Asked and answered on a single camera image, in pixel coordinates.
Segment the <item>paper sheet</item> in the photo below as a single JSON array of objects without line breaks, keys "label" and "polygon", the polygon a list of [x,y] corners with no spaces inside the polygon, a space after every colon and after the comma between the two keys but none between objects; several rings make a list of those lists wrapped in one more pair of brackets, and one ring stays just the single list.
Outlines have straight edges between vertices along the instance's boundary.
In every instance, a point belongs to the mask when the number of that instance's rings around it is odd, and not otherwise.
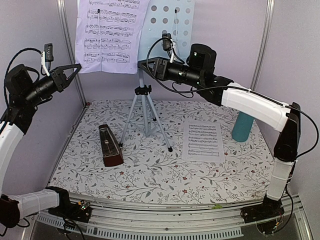
[{"label": "paper sheet", "polygon": [[80,73],[137,73],[149,2],[78,0],[75,58],[82,65]]},{"label": "paper sheet", "polygon": [[182,159],[224,163],[225,151],[220,124],[202,121],[185,122]]}]

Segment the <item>water bottle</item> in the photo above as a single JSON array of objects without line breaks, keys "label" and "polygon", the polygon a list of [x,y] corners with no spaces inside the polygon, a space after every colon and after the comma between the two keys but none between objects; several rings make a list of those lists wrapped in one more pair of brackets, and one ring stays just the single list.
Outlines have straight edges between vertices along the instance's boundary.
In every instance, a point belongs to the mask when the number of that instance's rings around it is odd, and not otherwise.
[{"label": "water bottle", "polygon": [[240,143],[247,141],[251,128],[254,124],[254,120],[255,119],[252,116],[240,112],[232,130],[232,138]]}]

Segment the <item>robotic arm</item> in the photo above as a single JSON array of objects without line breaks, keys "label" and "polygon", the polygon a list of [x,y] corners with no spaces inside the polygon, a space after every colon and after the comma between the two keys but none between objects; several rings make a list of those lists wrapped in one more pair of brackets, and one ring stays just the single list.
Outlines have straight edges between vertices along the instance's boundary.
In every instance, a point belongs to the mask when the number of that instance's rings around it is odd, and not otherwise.
[{"label": "robotic arm", "polygon": [[[165,51],[170,50],[170,38],[167,34],[162,36]],[[246,223],[279,216],[279,213],[284,213],[281,198],[292,177],[298,155],[301,132],[300,106],[297,103],[289,105],[275,101],[244,88],[231,79],[214,75],[216,57],[217,53],[210,47],[193,44],[186,61],[187,65],[172,59],[156,57],[140,61],[138,66],[160,84],[172,80],[178,84],[192,86],[200,90],[197,93],[208,102],[239,110],[280,132],[274,148],[274,170],[263,203],[245,207],[241,212]]]},{"label": "robotic arm", "polygon": [[[50,101],[55,92],[61,93],[66,89],[81,70],[80,64],[74,64],[59,66],[49,71],[44,61],[53,61],[52,44],[49,46],[50,48],[46,47],[42,53],[42,67],[46,72],[42,79],[39,79],[35,69],[20,64],[14,67],[4,80],[4,86],[9,92],[9,103],[0,119],[0,223],[7,228],[13,228],[24,217],[45,209],[50,209],[51,214],[59,217],[81,222],[88,222],[91,214],[87,202],[72,204],[68,191],[57,187],[18,196],[2,194],[5,174],[13,152],[27,133],[38,106]],[[73,70],[73,73],[66,76],[66,70]],[[37,73],[38,79],[33,82],[29,72]]]}]

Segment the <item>small green leaf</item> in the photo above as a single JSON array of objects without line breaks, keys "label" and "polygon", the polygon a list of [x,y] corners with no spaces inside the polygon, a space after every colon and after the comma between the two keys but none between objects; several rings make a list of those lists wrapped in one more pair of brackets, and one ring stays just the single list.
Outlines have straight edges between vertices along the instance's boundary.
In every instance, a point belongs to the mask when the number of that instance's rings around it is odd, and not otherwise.
[{"label": "small green leaf", "polygon": [[216,204],[211,209],[223,209],[223,207],[221,205],[219,205],[219,204]]}]

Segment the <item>patterned mat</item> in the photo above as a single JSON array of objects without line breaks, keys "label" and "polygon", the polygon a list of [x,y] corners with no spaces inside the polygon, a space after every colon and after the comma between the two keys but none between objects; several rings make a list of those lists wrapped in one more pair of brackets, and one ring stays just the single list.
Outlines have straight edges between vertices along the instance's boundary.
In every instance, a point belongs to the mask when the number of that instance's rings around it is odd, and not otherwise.
[{"label": "patterned mat", "polygon": [[[95,198],[155,204],[234,203],[265,195],[274,160],[257,124],[249,140],[238,143],[231,137],[238,112],[208,102],[155,102],[173,152],[168,152],[159,130],[149,138],[139,130],[137,126],[143,127],[139,102],[124,141],[124,164],[104,167],[98,127],[108,124],[120,140],[131,104],[93,102],[49,185]],[[220,123],[225,163],[182,160],[185,120]]]}]

